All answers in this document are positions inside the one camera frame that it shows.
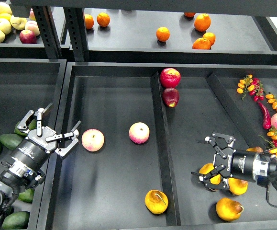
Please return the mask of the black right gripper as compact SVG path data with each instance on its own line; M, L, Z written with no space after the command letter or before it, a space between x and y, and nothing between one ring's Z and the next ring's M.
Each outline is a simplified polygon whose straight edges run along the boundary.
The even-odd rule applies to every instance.
M211 191L228 190L228 178L256 182L259 176L266 177L269 174L270 163L259 153L234 150L235 138L231 135L213 132L196 142L210 144L216 151L213 164L205 164L198 172L191 172Z

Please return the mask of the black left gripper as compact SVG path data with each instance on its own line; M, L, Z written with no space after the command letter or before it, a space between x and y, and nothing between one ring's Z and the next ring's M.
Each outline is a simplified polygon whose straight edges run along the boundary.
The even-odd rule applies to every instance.
M50 114L52 108L53 103L49 103L47 107L39 108L37 111L29 110L18 123L17 129L28 136L11 153L14 163L9 168L10 172L37 172L51 153L55 152L65 159L79 143L81 121L78 121L70 132L64 134L56 134L56 131L50 127L43 127L42 120ZM31 130L29 125L34 120L36 121L36 130Z

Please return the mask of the yellow pear under arm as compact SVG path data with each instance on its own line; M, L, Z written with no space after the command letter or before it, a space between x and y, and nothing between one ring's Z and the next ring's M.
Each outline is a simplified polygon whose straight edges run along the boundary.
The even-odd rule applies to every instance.
M236 178L228 179L229 191L234 195L242 195L248 189L248 182Z

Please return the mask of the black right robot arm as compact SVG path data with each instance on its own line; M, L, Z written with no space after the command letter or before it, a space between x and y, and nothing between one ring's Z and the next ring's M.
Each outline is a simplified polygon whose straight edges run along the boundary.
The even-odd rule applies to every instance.
M209 172L192 172L210 190L229 190L235 195L243 193L242 181L266 188L266 202L277 208L277 157L269 150L253 152L234 149L235 138L212 133L205 141L215 149L213 169Z

